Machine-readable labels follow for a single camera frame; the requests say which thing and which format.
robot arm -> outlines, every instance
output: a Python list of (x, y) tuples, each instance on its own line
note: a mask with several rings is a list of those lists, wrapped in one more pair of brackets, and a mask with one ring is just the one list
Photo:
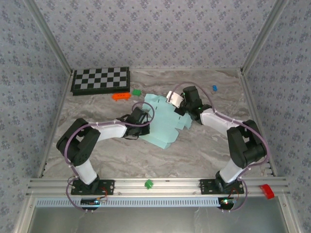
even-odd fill
[[(130, 124), (139, 125), (143, 123), (146, 116), (147, 113), (145, 111), (136, 107), (130, 115), (124, 115), (120, 118), (117, 118), (111, 124), (100, 126), (93, 124), (93, 126), (89, 126), (81, 130), (73, 138), (69, 145), (67, 156), (78, 173), (79, 179), (85, 185), (88, 185), (90, 186), (90, 189), (95, 190), (97, 188), (97, 181), (99, 180), (99, 177), (94, 171), (93, 166), (89, 160), (95, 144), (99, 141), (109, 138), (128, 138), (129, 136), (138, 137), (140, 135), (148, 134), (149, 125), (144, 127), (133, 127), (122, 124), (122, 122), (127, 122)], [(56, 147), (63, 156), (69, 138), (77, 129), (87, 124), (88, 122), (84, 119), (77, 119), (59, 139)]]
[[(181, 95), (173, 93), (169, 103), (176, 107), (176, 113), (180, 115), (189, 113), (192, 120), (197, 121), (199, 124), (212, 127), (227, 136), (231, 159), (223, 169), (216, 173), (215, 182), (220, 191), (231, 188), (238, 175), (247, 169), (250, 164), (257, 162), (266, 155), (264, 145), (251, 131), (246, 130), (234, 122), (229, 122), (221, 118), (220, 116), (229, 117), (221, 113), (218, 113), (220, 115), (218, 116), (214, 113), (210, 105), (202, 104), (202, 100), (195, 86), (184, 88)], [(259, 133), (254, 121), (236, 121), (249, 126)]]

patterned wallpaper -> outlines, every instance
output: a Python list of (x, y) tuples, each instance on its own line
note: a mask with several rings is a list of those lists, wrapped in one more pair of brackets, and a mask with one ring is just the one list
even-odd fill
[(22, 1), (0, 2), (0, 232), (38, 173), (67, 79)]
[(248, 73), (280, 176), (311, 232), (311, 2), (293, 0)]
[(240, 67), (275, 0), (37, 0), (71, 68)]

chessboard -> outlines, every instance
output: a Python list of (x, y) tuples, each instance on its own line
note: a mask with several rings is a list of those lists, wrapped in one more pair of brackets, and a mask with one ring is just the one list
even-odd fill
[(130, 92), (129, 67), (74, 70), (70, 91), (74, 96)]

marble surface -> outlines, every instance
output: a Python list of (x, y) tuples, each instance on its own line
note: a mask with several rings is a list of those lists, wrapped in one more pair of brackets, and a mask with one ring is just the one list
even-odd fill
[[(72, 175), (64, 157), (56, 149), (56, 142), (75, 119), (82, 117), (89, 122), (115, 119), (131, 113), (132, 105), (142, 101), (146, 93), (166, 96), (178, 83), (185, 81), (198, 83), (210, 93), (218, 111), (236, 119), (249, 119), (237, 73), (212, 70), (131, 71), (131, 90), (140, 89), (142, 95), (133, 96), (128, 101), (115, 102), (110, 94), (72, 96), (68, 90), (44, 177), (64, 178)], [(217, 85), (217, 92), (212, 91), (213, 85)], [(202, 92), (200, 95), (203, 103), (208, 103)], [(189, 130), (179, 131), (177, 141), (168, 149), (161, 149), (142, 139), (113, 138), (97, 143), (90, 160), (101, 178), (214, 177), (228, 162), (229, 149), (225, 136), (210, 127), (193, 122)], [(249, 171), (247, 176), (260, 174), (258, 167)]]

purple cable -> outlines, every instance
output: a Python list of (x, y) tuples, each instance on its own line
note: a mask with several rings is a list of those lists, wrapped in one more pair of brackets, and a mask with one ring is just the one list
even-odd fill
[(237, 180), (238, 180), (238, 181), (241, 181), (241, 182), (244, 184), (244, 186), (245, 186), (245, 199), (244, 199), (243, 203), (242, 203), (239, 207), (237, 207), (236, 209), (233, 209), (233, 210), (231, 210), (231, 211), (239, 210), (239, 209), (241, 209), (241, 208), (244, 206), (244, 204), (246, 203), (246, 199), (247, 199), (247, 195), (248, 195), (248, 193), (247, 193), (248, 191), (247, 191), (246, 182), (245, 182), (244, 180), (241, 179), (241, 175), (243, 175), (247, 170), (249, 170), (248, 168), (251, 168), (251, 167), (253, 167), (253, 166), (260, 166), (260, 165), (266, 163), (266, 162), (270, 159), (271, 152), (270, 152), (270, 149), (269, 149), (269, 145), (268, 145), (268, 143), (266, 142), (266, 140), (264, 140), (264, 138), (263, 138), (257, 131), (255, 131), (254, 129), (252, 129), (252, 128), (250, 128), (249, 126), (247, 126), (247, 125), (245, 125), (245, 124), (243, 124), (243, 123), (240, 123), (240, 122), (238, 122), (238, 121), (236, 121), (236, 120), (234, 120), (234, 119), (232, 119), (232, 118), (230, 118), (230, 117), (226, 117), (226, 116), (223, 116), (223, 115), (219, 114), (219, 113), (216, 111), (216, 109), (215, 109), (215, 107), (214, 107), (214, 104), (213, 104), (213, 101), (212, 101), (212, 99), (209, 97), (208, 93), (203, 89), (203, 87), (201, 87), (200, 85), (198, 85), (198, 84), (196, 84), (196, 83), (194, 83), (194, 82), (183, 82), (183, 83), (178, 84), (178, 85), (173, 89), (173, 91), (172, 91), (172, 93), (171, 93), (171, 95), (170, 95), (170, 97), (169, 97), (169, 99), (168, 99), (168, 102), (170, 102), (171, 97), (172, 97), (173, 93), (175, 92), (175, 90), (176, 90), (178, 87), (180, 87), (181, 85), (186, 84), (186, 83), (195, 85), (195, 86), (197, 86), (198, 88), (200, 88), (200, 89), (203, 91), (203, 93), (204, 93), (204, 94), (206, 95), (206, 97), (208, 98), (208, 100), (209, 100), (209, 102), (210, 102), (210, 105), (211, 105), (211, 107), (212, 107), (212, 110), (213, 110), (213, 112), (214, 112), (215, 115), (219, 116), (221, 119), (224, 119), (224, 120), (229, 121), (229, 122), (233, 122), (233, 123), (235, 123), (235, 124), (238, 124), (238, 125), (240, 125), (240, 126), (246, 128), (246, 129), (248, 129), (250, 132), (252, 132), (254, 135), (256, 135), (256, 136), (262, 141), (264, 147), (266, 148), (267, 156), (266, 156), (266, 158), (265, 158), (262, 162), (256, 163), (256, 164), (250, 164), (249, 166), (247, 166), (247, 167), (238, 175)]
[(77, 205), (73, 202), (73, 200), (71, 199), (71, 197), (69, 196), (69, 192), (68, 192), (69, 186), (71, 185), (72, 182), (74, 182), (74, 181), (76, 181), (76, 180), (78, 180), (78, 179), (79, 179), (79, 178), (73, 178), (71, 181), (68, 182), (67, 187), (66, 187), (66, 196), (67, 196), (68, 200), (70, 201), (70, 203), (71, 203), (76, 209), (78, 209), (78, 210), (80, 210), (80, 211), (83, 211), (83, 212), (88, 212), (89, 210), (84, 210), (84, 209), (82, 209), (80, 206), (77, 206)]

